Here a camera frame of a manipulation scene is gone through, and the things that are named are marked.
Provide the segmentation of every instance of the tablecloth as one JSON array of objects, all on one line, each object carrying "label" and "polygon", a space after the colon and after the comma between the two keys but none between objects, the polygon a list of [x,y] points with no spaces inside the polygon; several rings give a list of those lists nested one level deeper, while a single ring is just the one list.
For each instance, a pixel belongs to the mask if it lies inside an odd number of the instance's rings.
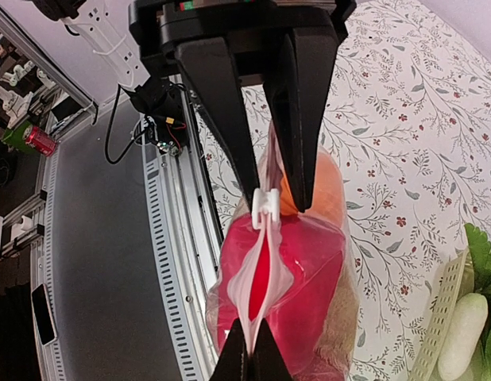
[{"label": "tablecloth", "polygon": [[[321,143],[345,182],[361,297],[350,379],[406,380],[463,224],[491,236],[491,64],[415,0],[361,4],[339,49]],[[243,91],[257,157],[270,112]],[[238,183],[203,123],[222,227]]]}]

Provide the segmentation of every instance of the white radish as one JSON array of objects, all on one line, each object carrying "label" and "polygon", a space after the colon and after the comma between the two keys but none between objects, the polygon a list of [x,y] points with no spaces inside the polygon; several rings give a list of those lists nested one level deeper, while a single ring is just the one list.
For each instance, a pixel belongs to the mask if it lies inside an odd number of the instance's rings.
[{"label": "white radish", "polygon": [[468,368],[487,313],[487,299],[480,294],[465,295],[456,304],[438,358],[438,372],[443,381],[458,379]]}]

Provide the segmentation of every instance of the smartphone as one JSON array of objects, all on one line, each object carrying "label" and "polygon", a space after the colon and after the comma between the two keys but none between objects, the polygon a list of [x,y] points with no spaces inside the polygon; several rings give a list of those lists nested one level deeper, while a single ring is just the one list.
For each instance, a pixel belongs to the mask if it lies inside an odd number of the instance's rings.
[{"label": "smartphone", "polygon": [[43,345],[52,343],[56,340],[57,335],[52,310],[48,304],[48,289],[45,284],[41,284],[32,291],[32,306],[41,343]]}]

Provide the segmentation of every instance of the plastic bag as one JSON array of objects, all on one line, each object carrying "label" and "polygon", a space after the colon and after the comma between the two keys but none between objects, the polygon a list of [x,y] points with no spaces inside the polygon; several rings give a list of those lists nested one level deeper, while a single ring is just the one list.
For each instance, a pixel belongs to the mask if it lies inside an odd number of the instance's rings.
[{"label": "plastic bag", "polygon": [[222,246],[219,281],[207,298],[214,345],[222,349],[234,319],[240,318],[251,352],[257,325],[266,318],[296,379],[344,380],[354,348],[358,297],[347,255],[339,169],[320,149],[313,206],[299,214],[272,126],[258,168],[262,189],[280,192],[280,218],[270,226],[267,218],[255,230],[257,221],[240,201]]}]

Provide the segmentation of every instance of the red soda can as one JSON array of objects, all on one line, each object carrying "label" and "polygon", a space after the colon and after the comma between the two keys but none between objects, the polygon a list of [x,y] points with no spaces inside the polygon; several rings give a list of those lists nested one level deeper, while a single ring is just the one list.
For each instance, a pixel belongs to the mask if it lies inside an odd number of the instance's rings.
[{"label": "red soda can", "polygon": [[36,125],[31,125],[25,130],[23,140],[25,144],[35,148],[45,156],[51,156],[57,146],[56,141]]}]

